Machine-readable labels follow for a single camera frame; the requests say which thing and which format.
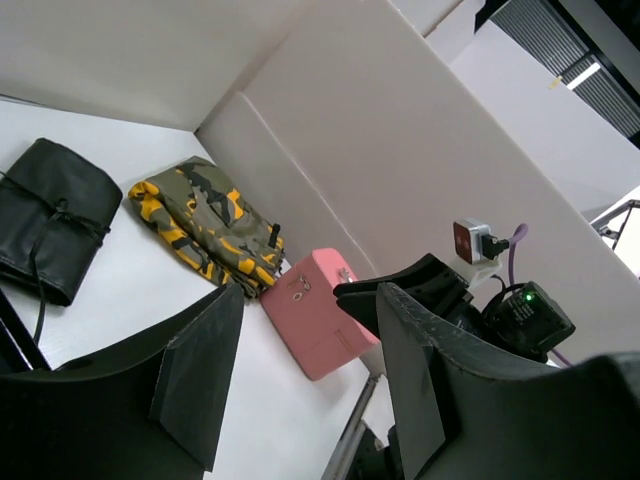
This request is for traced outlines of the pink box with metal handle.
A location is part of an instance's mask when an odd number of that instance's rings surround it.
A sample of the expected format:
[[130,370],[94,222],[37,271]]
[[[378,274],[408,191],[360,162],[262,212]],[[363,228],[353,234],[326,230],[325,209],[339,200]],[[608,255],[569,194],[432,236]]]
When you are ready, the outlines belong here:
[[289,352],[312,381],[379,344],[378,337],[336,303],[334,288],[356,279],[337,250],[316,249],[259,297]]

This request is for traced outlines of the black leather roll pouch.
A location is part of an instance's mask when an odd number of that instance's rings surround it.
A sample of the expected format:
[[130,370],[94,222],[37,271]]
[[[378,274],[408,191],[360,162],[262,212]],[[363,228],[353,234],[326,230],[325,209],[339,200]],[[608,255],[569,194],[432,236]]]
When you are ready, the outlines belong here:
[[67,307],[110,232],[122,191],[68,147],[39,138],[1,174],[1,277],[48,304]]

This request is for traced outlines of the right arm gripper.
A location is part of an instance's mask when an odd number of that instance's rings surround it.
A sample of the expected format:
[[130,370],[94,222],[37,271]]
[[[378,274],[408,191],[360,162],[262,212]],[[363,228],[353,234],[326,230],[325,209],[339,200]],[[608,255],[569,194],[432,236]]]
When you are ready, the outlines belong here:
[[638,477],[638,354],[543,364],[576,327],[537,283],[478,309],[429,253],[333,295],[382,340],[406,478]]

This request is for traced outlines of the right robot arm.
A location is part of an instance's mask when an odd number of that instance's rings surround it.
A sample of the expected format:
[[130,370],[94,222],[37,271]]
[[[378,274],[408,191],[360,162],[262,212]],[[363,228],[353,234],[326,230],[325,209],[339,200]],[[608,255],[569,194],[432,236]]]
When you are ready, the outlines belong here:
[[430,254],[334,295],[380,338],[394,414],[387,446],[361,434],[348,478],[638,477],[637,353],[557,368],[518,352]]

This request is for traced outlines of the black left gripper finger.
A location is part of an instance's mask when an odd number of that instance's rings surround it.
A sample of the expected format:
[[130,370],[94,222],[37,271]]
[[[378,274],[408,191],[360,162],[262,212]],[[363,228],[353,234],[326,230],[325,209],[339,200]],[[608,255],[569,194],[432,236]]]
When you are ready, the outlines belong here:
[[213,469],[242,325],[227,285],[54,371],[1,378],[5,479],[200,479]]

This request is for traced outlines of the camouflage clothing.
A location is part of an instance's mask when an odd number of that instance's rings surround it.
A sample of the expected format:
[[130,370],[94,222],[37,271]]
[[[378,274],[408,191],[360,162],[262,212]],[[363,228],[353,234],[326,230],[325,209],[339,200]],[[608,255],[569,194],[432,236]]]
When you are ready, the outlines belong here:
[[137,182],[128,198],[144,223],[214,285],[238,284],[255,299],[276,283],[284,260],[281,226],[213,162],[193,156]]

